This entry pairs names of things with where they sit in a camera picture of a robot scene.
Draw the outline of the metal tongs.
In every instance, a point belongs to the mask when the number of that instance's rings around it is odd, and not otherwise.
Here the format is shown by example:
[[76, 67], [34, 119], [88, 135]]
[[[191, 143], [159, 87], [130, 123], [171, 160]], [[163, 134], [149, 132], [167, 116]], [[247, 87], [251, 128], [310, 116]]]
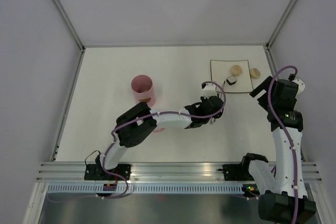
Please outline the metal tongs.
[[226, 81], [224, 81], [220, 85], [220, 88], [218, 87], [218, 85], [216, 85], [217, 86], [217, 88], [216, 88], [216, 90], [217, 90], [217, 96], [223, 102], [221, 110], [224, 110], [224, 107], [226, 105], [226, 93], [225, 93], [225, 90], [224, 90], [225, 84], [226, 84]]

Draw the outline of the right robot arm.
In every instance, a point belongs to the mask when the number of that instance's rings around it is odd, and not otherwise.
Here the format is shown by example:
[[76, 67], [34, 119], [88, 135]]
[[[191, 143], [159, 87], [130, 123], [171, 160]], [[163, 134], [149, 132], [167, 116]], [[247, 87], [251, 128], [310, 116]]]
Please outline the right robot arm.
[[267, 112], [276, 148], [276, 169], [271, 171], [268, 159], [253, 153], [247, 153], [239, 167], [243, 178], [253, 178], [256, 183], [260, 219], [275, 223], [307, 223], [317, 212], [302, 175], [303, 117], [295, 110], [299, 85], [294, 78], [294, 74], [288, 80], [267, 77], [250, 93], [255, 97], [265, 91], [257, 101]]

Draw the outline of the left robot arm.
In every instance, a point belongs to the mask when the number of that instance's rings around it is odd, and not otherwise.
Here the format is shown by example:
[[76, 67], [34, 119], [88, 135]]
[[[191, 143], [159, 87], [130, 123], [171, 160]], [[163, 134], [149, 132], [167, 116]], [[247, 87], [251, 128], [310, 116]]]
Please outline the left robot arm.
[[207, 124], [211, 118], [223, 114], [225, 99], [218, 95], [201, 98], [200, 102], [187, 105], [179, 111], [162, 111], [140, 102], [116, 120], [112, 130], [112, 144], [98, 152], [94, 164], [86, 164], [84, 180], [126, 181], [130, 178], [131, 165], [119, 161], [127, 150], [136, 147], [155, 130], [166, 128], [195, 129]]

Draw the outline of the pink lunch box lid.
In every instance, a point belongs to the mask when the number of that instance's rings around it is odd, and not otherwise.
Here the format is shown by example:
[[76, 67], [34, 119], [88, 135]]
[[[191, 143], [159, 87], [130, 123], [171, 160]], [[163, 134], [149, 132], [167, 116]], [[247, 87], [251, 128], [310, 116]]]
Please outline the pink lunch box lid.
[[163, 130], [165, 130], [165, 128], [157, 127], [155, 130], [153, 130], [153, 133], [159, 133], [162, 132]]

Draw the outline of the pink cylindrical lunch box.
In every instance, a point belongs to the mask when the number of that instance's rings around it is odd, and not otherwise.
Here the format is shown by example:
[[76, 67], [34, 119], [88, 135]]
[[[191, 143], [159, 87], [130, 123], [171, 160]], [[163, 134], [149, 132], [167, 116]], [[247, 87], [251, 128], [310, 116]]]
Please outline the pink cylindrical lunch box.
[[131, 89], [136, 103], [146, 102], [149, 107], [155, 105], [156, 97], [152, 79], [147, 75], [138, 75], [131, 81]]

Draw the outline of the round beige bun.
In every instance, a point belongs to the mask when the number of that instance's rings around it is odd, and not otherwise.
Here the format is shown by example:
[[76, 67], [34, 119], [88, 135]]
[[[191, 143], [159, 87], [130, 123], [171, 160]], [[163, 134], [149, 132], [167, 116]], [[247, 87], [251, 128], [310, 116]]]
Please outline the round beige bun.
[[257, 68], [252, 68], [250, 70], [250, 76], [253, 78], [253, 79], [259, 79], [260, 78], [260, 71], [257, 69]]
[[240, 76], [242, 74], [242, 72], [243, 72], [241, 66], [239, 66], [239, 65], [233, 65], [230, 68], [230, 71], [231, 71], [231, 74], [233, 76]]

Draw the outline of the white square plate black rim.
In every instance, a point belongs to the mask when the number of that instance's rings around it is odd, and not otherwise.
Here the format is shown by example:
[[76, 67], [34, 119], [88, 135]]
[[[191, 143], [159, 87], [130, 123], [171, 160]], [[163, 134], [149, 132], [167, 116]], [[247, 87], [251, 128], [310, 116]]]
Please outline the white square plate black rim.
[[226, 93], [249, 93], [253, 91], [248, 60], [211, 60], [210, 68], [211, 80], [222, 84]]

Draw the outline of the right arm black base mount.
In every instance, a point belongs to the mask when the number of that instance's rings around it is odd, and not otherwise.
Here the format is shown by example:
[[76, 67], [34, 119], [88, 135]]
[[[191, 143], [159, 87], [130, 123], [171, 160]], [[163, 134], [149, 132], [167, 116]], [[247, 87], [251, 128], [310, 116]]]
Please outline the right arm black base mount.
[[233, 182], [233, 181], [245, 181], [245, 175], [243, 173], [242, 166], [239, 164], [224, 164], [219, 169], [224, 176], [224, 181]]

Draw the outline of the right aluminium frame post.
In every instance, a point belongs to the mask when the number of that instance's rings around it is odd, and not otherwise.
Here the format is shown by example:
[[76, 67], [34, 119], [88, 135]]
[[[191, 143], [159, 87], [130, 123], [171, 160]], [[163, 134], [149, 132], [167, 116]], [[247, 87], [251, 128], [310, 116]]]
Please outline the right aluminium frame post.
[[289, 3], [287, 4], [284, 12], [282, 13], [279, 21], [277, 22], [273, 32], [271, 33], [268, 41], [265, 44], [265, 47], [267, 50], [271, 49], [271, 46], [274, 44], [276, 38], [278, 37], [281, 29], [285, 25], [287, 19], [289, 18], [290, 14], [292, 13], [293, 9], [295, 8], [297, 2], [299, 0], [290, 0]]

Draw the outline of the aluminium frame post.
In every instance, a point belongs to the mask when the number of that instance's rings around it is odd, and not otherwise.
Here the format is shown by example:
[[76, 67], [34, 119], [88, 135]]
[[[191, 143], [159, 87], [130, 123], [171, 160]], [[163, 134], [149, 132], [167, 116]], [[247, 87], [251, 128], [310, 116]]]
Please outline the aluminium frame post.
[[293, 9], [295, 8], [297, 2], [299, 0], [290, 0], [289, 3], [287, 4], [284, 12], [282, 13], [279, 21], [277, 22], [273, 32], [271, 33], [268, 41], [265, 44], [265, 47], [267, 50], [271, 49], [271, 46], [274, 44], [276, 38], [278, 37], [281, 29], [285, 25], [287, 19], [289, 18], [290, 14], [292, 13]]
[[79, 48], [79, 50], [81, 52], [83, 52], [85, 50], [85, 46], [83, 45], [81, 39], [79, 38], [70, 18], [68, 17], [68, 14], [66, 12], [66, 10], [64, 9], [62, 3], [60, 0], [51, 0], [56, 11], [58, 12], [58, 14], [60, 15], [62, 21], [64, 22], [67, 30], [69, 31], [72, 39], [75, 41], [77, 47]]

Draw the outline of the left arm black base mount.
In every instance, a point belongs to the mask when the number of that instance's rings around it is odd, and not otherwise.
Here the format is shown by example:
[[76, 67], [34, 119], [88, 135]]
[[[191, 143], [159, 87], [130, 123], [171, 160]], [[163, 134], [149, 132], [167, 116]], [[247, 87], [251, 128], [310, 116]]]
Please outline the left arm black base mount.
[[109, 173], [106, 173], [102, 167], [97, 164], [88, 164], [86, 166], [84, 180], [88, 181], [116, 181], [121, 180], [123, 177], [126, 180], [129, 180], [131, 175], [131, 165], [130, 164], [119, 164], [115, 169], [109, 170]]

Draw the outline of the left aluminium frame post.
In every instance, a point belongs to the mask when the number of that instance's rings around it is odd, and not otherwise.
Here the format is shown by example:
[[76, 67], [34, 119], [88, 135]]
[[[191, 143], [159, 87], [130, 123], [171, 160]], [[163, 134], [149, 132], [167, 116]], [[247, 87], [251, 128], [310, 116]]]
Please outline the left aluminium frame post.
[[79, 38], [70, 18], [68, 17], [68, 14], [66, 12], [66, 10], [64, 9], [62, 3], [60, 0], [51, 0], [56, 11], [58, 12], [58, 14], [60, 15], [62, 21], [64, 22], [67, 30], [69, 31], [72, 39], [75, 41], [77, 47], [79, 48], [79, 50], [81, 52], [83, 52], [85, 50], [85, 46], [83, 45], [81, 39]]

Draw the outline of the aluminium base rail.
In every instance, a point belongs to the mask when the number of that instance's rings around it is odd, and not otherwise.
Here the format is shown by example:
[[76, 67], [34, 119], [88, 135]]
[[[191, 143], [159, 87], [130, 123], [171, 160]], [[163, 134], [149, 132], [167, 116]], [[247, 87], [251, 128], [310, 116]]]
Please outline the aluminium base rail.
[[[129, 180], [133, 183], [220, 183], [224, 181], [221, 162], [131, 163]], [[38, 182], [82, 182], [83, 162], [43, 162], [38, 168]]]

